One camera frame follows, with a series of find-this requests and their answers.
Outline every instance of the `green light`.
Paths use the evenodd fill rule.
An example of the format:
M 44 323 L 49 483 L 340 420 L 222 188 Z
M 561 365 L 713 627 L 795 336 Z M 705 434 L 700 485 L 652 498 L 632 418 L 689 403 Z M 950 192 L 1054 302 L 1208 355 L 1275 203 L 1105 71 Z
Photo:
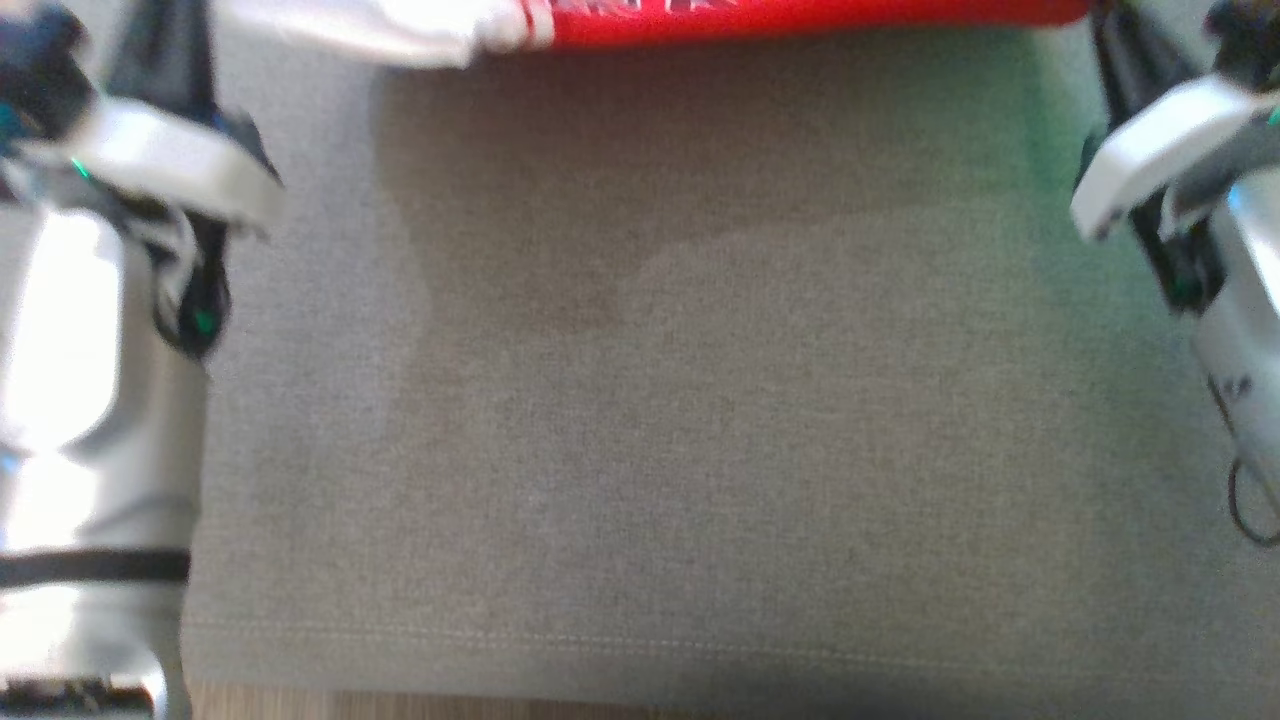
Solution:
M 202 336 L 211 336 L 218 329 L 218 318 L 204 310 L 196 313 L 196 329 Z

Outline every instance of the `red fabric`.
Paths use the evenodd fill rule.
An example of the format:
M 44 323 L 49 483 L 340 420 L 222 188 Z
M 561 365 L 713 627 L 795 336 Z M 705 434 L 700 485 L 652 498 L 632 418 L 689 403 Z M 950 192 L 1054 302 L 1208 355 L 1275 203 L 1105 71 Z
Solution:
M 552 0 L 554 47 L 812 33 L 882 24 L 1055 26 L 1089 0 Z

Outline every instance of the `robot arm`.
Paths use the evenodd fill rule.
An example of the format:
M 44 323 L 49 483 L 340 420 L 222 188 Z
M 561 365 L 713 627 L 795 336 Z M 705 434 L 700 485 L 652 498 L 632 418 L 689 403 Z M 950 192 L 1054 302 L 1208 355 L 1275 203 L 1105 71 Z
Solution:
M 1158 24 L 1100 3 L 1094 40 L 1111 135 L 1085 169 L 1071 214 L 1087 240 L 1128 215 L 1169 305 L 1197 316 L 1196 351 L 1235 439 L 1236 483 L 1280 483 L 1280 3 L 1220 3 L 1221 49 L 1196 77 Z M 1274 501 L 1280 514 L 1280 501 Z
M 0 22 L 0 170 L 38 215 L 0 354 L 3 717 L 191 715 L 202 361 L 228 237 L 266 228 L 283 190 L 214 102 L 204 1 L 134 10 L 101 90 L 68 13 Z

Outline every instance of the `gray fabric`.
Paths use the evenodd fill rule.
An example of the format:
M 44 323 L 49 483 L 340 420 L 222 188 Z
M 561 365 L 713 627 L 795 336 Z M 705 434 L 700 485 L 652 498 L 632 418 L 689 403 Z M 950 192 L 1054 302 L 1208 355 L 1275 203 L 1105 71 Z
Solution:
M 221 45 L 292 204 L 234 254 L 195 675 L 1280 711 L 1280 556 L 1226 520 L 1188 327 L 1066 215 L 1080 28 L 465 73 Z

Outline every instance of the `wooden surface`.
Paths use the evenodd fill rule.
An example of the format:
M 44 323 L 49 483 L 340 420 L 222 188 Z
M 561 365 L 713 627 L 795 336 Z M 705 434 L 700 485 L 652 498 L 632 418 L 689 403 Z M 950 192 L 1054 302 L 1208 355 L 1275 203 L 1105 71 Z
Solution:
M 197 683 L 196 720 L 709 720 L 653 710 Z

